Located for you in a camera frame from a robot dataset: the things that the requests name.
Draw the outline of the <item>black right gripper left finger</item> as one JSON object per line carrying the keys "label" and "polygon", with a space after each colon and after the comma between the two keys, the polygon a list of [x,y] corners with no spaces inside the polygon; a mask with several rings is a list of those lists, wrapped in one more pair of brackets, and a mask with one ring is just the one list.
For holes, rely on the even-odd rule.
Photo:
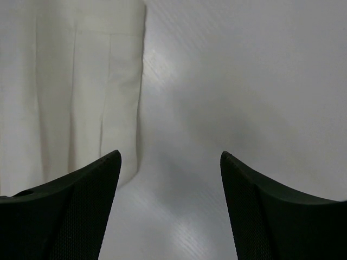
{"label": "black right gripper left finger", "polygon": [[98,259],[121,169],[113,151],[46,184],[1,197],[1,259]]}

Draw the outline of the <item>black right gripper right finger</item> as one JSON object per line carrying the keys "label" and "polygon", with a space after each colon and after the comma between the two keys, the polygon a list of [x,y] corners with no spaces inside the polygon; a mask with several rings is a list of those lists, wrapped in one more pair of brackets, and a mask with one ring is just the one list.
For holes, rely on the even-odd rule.
{"label": "black right gripper right finger", "polygon": [[228,152],[221,176],[238,259],[346,259],[346,202],[283,185]]}

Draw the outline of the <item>white pleated skirt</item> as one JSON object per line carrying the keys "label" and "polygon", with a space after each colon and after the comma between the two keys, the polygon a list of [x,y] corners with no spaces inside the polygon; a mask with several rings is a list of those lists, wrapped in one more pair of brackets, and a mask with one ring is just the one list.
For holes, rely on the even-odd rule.
{"label": "white pleated skirt", "polygon": [[143,1],[1,1],[1,194],[121,153],[137,173]]}

